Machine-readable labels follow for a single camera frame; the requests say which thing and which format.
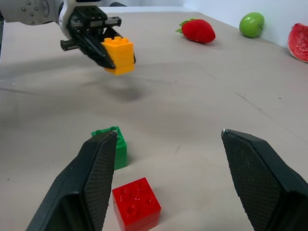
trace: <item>toy block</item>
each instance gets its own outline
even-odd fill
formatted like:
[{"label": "toy block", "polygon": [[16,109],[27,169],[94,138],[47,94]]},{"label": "toy block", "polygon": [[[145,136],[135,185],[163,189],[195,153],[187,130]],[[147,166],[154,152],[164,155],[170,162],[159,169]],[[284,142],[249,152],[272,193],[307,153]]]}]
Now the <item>toy block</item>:
[{"label": "toy block", "polygon": [[112,190],[121,231],[148,231],[158,225],[161,206],[146,178]]},{"label": "toy block", "polygon": [[116,68],[116,69],[108,69],[108,68],[105,68],[106,71],[116,75],[116,76],[119,76],[119,75],[122,75],[122,74],[125,74],[127,72],[131,72],[133,70],[135,70],[135,65],[129,65],[129,66],[124,66],[124,67],[121,67],[121,68]]},{"label": "toy block", "polygon": [[120,36],[112,38],[105,38],[102,43],[108,53],[121,53],[125,51],[133,51],[133,43],[128,38],[122,38]]},{"label": "toy block", "polygon": [[91,133],[92,136],[115,130],[117,132],[117,143],[115,153],[115,170],[127,167],[127,145],[119,127],[111,127],[103,130],[96,130]]},{"label": "toy block", "polygon": [[134,56],[131,56],[128,59],[114,60],[114,64],[116,66],[116,69],[119,69],[125,66],[134,65]]},{"label": "toy block", "polygon": [[129,59],[129,58],[133,58],[134,59],[134,51],[125,51],[125,52],[121,52],[121,53],[108,53],[110,58],[112,60],[124,60],[124,59]]},{"label": "toy block", "polygon": [[110,58],[115,64],[115,69],[105,68],[106,71],[119,76],[127,72],[131,72],[134,67],[134,47],[133,43],[128,38],[120,36],[112,38],[105,38],[102,45],[106,48]]}]

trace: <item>watermelon slice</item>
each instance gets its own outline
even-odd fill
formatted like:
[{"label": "watermelon slice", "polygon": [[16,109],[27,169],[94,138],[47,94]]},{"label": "watermelon slice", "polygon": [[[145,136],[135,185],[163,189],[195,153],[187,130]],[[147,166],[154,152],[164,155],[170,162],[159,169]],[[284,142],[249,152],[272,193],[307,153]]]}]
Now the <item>watermelon slice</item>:
[{"label": "watermelon slice", "polygon": [[295,58],[308,63],[308,26],[297,23],[292,27],[288,48]]}]

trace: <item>textured gripper pad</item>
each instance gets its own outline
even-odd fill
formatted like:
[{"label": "textured gripper pad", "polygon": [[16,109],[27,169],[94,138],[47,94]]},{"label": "textured gripper pad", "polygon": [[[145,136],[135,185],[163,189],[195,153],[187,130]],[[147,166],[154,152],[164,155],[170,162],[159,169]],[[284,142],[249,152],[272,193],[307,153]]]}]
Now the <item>textured gripper pad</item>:
[{"label": "textured gripper pad", "polygon": [[100,146],[84,189],[86,206],[95,231],[102,231],[108,208],[114,174],[115,148],[116,139],[107,139]]},{"label": "textured gripper pad", "polygon": [[283,195],[282,186],[250,143],[230,133],[222,140],[245,212],[255,231],[265,231]]}]

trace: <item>red fruit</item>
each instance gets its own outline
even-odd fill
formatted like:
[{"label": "red fruit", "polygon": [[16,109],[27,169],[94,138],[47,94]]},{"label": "red fruit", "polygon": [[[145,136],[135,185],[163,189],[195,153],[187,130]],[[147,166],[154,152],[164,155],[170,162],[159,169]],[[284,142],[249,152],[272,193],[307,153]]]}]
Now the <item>red fruit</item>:
[{"label": "red fruit", "polygon": [[185,23],[182,27],[182,32],[189,40],[200,43],[212,42],[216,37],[210,23],[203,19],[195,19]]},{"label": "red fruit", "polygon": [[308,63],[308,26],[297,23],[292,27],[288,47],[295,58]]}]

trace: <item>green lego brick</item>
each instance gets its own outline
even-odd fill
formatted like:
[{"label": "green lego brick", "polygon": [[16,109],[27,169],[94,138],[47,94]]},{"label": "green lego brick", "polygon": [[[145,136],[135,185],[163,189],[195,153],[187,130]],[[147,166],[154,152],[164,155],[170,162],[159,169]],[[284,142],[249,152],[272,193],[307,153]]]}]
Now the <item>green lego brick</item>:
[{"label": "green lego brick", "polygon": [[127,166],[127,146],[124,137],[121,133],[119,127],[111,127],[103,130],[96,130],[91,133],[92,136],[115,130],[117,132],[117,143],[116,143],[116,153],[115,153],[115,170],[124,168]]}]

